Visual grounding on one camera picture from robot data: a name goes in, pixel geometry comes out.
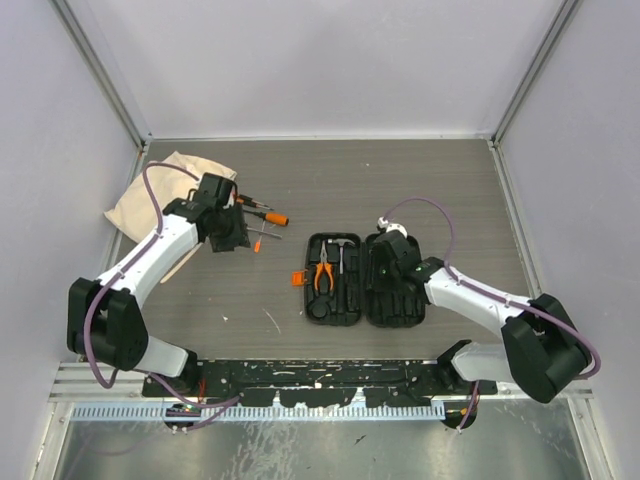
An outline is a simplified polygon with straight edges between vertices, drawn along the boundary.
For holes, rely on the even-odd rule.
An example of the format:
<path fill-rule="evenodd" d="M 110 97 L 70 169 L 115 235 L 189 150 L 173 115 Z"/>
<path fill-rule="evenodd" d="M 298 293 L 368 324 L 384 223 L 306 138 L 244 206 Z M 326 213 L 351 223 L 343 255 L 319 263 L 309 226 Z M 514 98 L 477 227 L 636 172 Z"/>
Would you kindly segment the black handle claw hammer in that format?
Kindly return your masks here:
<path fill-rule="evenodd" d="M 352 238 L 342 238 L 340 244 L 340 272 L 357 272 L 359 270 L 360 244 Z"/>

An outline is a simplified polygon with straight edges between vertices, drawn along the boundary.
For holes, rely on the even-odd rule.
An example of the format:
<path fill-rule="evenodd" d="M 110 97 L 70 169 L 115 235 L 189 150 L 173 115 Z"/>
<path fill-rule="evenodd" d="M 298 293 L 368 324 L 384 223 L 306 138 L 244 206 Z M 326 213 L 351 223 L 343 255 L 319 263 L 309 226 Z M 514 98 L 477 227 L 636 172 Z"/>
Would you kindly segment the black plastic tool case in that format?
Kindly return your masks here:
<path fill-rule="evenodd" d="M 294 272 L 291 279 L 293 286 L 303 289 L 303 312 L 309 321 L 324 326 L 350 327 L 366 318 L 379 328 L 411 328 L 424 321 L 426 306 L 419 296 L 376 293 L 368 288 L 368 244 L 375 235 L 361 238 L 355 233 L 321 232 L 309 237 L 303 269 Z M 352 238 L 360 244 L 357 272 L 340 272 L 339 240 L 342 238 Z M 332 294 L 327 292 L 326 277 L 321 279 L 319 292 L 313 286 L 323 240 L 327 241 L 328 261 L 333 266 L 335 289 Z"/>

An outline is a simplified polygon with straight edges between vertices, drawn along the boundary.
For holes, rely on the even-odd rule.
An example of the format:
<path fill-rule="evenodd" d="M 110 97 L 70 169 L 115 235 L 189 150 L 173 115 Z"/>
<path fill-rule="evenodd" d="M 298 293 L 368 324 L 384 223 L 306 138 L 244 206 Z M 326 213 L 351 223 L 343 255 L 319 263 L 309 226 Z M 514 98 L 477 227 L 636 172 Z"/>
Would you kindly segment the orange black needle nose pliers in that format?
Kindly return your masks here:
<path fill-rule="evenodd" d="M 327 241 L 323 240 L 320 247 L 319 261 L 316 264 L 313 286 L 316 292 L 320 291 L 321 279 L 326 277 L 328 280 L 327 292 L 332 294 L 335 289 L 335 281 L 333 275 L 333 266 L 328 261 Z"/>

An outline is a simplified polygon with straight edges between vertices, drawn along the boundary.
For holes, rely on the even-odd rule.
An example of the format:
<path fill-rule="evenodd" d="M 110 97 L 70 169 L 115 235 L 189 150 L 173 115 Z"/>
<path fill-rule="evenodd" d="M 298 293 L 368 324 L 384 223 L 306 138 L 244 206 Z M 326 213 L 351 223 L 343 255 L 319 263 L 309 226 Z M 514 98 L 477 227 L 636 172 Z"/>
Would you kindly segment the black orange grip screwdriver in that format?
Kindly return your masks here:
<path fill-rule="evenodd" d="M 283 237 L 280 234 L 277 233 L 273 233 L 273 232 L 269 232 L 267 230 L 264 229 L 256 229 L 256 228 L 252 228 L 252 227 L 246 227 L 246 230 L 250 233 L 256 233 L 262 236 L 268 236 L 271 238 L 275 238 L 275 239 L 279 239 L 281 240 Z"/>

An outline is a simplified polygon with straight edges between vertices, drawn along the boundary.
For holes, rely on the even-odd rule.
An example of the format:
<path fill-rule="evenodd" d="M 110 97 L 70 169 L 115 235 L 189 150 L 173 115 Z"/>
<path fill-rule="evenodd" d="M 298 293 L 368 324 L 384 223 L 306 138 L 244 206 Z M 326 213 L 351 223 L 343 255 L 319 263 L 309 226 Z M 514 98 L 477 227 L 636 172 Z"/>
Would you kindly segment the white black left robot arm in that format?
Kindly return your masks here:
<path fill-rule="evenodd" d="M 164 376 L 178 396 L 194 393 L 200 372 L 195 353 L 151 336 L 142 307 L 160 280 L 182 257 L 208 242 L 213 252 L 251 246 L 235 181 L 206 173 L 188 198 L 176 198 L 159 214 L 147 237 L 95 280 L 70 287 L 67 348 L 120 371 Z"/>

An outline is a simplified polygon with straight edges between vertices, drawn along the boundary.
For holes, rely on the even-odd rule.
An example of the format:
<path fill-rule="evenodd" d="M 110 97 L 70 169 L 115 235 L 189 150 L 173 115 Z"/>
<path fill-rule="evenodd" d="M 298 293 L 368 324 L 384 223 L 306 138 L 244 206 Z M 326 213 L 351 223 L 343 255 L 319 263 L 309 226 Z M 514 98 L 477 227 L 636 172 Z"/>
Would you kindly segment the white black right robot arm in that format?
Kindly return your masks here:
<path fill-rule="evenodd" d="M 598 370 L 600 360 L 562 303 L 542 294 L 511 295 L 463 275 L 437 257 L 422 258 L 399 231 L 375 235 L 369 246 L 371 287 L 450 310 L 483 327 L 495 344 L 463 341 L 442 354 L 438 379 L 459 394 L 476 381 L 508 382 L 539 403 Z"/>

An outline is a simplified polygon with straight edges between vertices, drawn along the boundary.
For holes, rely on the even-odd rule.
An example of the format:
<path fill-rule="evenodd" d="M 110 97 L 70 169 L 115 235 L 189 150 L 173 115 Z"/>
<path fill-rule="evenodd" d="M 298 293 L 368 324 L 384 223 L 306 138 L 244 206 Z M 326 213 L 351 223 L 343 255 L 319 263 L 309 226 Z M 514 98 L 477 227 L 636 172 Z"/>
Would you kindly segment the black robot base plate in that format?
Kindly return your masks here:
<path fill-rule="evenodd" d="M 167 382 L 184 396 L 212 404 L 234 397 L 246 407 L 351 404 L 358 394 L 376 408 L 429 406 L 437 396 L 472 394 L 473 384 L 427 360 L 200 361 L 192 382 Z"/>

